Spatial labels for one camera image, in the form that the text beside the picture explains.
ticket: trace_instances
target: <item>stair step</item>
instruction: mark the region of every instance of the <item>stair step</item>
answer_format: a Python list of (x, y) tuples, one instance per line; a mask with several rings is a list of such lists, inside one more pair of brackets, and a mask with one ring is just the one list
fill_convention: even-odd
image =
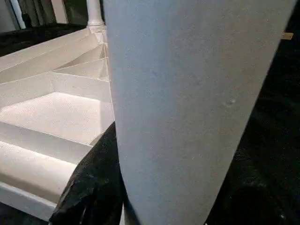
[(54, 70), (75, 60), (89, 50), (95, 49), (98, 45), (99, 43), (95, 35), (86, 36), (78, 41), (71, 42), (70, 44), (0, 71), (0, 83), (10, 82)]
[(107, 58), (54, 70), (56, 73), (108, 80)]
[(58, 49), (70, 42), (76, 42), (88, 35), (90, 35), (89, 29), (83, 29), (3, 56), (0, 58), (0, 71)]
[(0, 180), (56, 203), (76, 165), (0, 142)]
[(104, 44), (100, 44), (99, 46), (95, 47), (94, 49), (91, 49), (91, 50), (83, 53), (82, 55), (78, 56), (76, 59), (60, 66), (59, 68), (70, 67), (70, 66), (74, 66), (77, 64), (95, 61), (95, 60), (103, 59), (103, 58), (105, 58), (105, 47), (104, 47)]

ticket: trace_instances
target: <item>white column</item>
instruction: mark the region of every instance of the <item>white column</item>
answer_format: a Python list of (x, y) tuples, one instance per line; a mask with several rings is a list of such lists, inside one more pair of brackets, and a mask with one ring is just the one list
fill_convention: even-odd
[(202, 225), (294, 0), (105, 1), (120, 166), (142, 225)]
[(100, 0), (86, 0), (88, 7), (88, 27), (92, 32), (105, 29), (105, 24), (101, 17)]

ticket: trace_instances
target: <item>dark floor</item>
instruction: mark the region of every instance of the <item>dark floor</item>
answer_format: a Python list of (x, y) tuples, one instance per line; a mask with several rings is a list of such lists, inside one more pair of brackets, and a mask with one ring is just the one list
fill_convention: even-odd
[(0, 203), (0, 225), (48, 225), (48, 222)]

